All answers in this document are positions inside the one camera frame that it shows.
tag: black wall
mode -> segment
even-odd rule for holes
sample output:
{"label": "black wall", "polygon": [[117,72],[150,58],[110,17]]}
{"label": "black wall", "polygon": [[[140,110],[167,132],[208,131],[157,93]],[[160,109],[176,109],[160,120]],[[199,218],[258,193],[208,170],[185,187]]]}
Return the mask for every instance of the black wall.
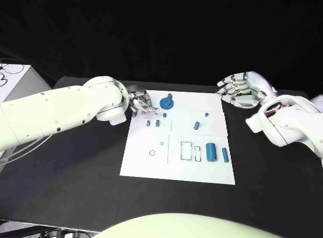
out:
{"label": "black wall", "polygon": [[254,70],[323,93],[323,1],[0,1],[0,52],[62,76],[215,85]]}

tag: blue object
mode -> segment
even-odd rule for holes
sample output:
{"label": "blue object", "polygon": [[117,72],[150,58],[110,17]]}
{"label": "blue object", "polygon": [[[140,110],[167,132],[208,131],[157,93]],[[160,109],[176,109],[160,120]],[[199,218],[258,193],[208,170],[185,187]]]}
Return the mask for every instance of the blue object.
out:
{"label": "blue object", "polygon": [[209,162],[215,162],[216,159],[216,148],[215,148],[215,143],[208,143],[206,144],[206,160]]}
{"label": "blue object", "polygon": [[222,148],[222,154],[224,154],[225,163],[228,163],[228,150],[226,150],[226,148]]}
{"label": "blue object", "polygon": [[173,100],[172,100],[172,94],[169,93],[167,95],[167,98],[163,98],[160,100],[160,107],[165,109],[165,110],[169,110],[172,109],[173,107]]}
{"label": "blue object", "polygon": [[199,122],[195,123],[193,129],[196,130],[199,128]]}

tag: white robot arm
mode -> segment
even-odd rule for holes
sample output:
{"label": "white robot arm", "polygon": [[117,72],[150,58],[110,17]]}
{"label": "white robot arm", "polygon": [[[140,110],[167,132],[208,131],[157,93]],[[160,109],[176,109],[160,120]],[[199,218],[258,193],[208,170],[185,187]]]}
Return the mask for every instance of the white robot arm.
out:
{"label": "white robot arm", "polygon": [[304,143],[323,158],[323,113],[314,104],[303,97],[280,96],[255,72],[229,76],[218,83],[224,85],[218,91],[224,101],[241,108],[261,104],[258,113],[245,120],[252,132],[264,131],[277,146]]}
{"label": "white robot arm", "polygon": [[111,125],[126,121],[126,109],[157,113],[143,87],[130,91],[111,77],[92,78],[84,86],[46,91],[0,103],[0,151],[56,134],[97,117]]}

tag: black tabletop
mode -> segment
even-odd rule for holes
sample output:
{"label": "black tabletop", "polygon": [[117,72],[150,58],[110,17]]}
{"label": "black tabletop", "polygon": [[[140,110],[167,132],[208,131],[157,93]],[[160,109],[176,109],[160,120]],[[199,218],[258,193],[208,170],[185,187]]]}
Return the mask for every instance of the black tabletop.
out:
{"label": "black tabletop", "polygon": [[[85,82],[65,77],[56,87]],[[139,84],[150,90],[218,91],[211,86]],[[263,133],[251,132],[245,118],[257,109],[239,109],[228,103],[222,106],[237,185],[120,176],[130,116],[117,126],[94,119],[54,135],[28,156],[6,165],[0,219],[101,231],[143,215],[192,213],[284,237],[323,237],[320,159],[303,144],[280,148]]]}

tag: blue gear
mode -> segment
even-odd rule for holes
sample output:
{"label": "blue gear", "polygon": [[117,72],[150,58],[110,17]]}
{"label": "blue gear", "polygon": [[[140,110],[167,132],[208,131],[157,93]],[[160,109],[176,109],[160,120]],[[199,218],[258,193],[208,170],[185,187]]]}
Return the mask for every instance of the blue gear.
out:
{"label": "blue gear", "polygon": [[173,100],[172,100],[172,94],[169,93],[167,95],[167,98],[163,98],[160,100],[160,107],[165,109],[165,110],[169,110],[172,109],[173,107]]}

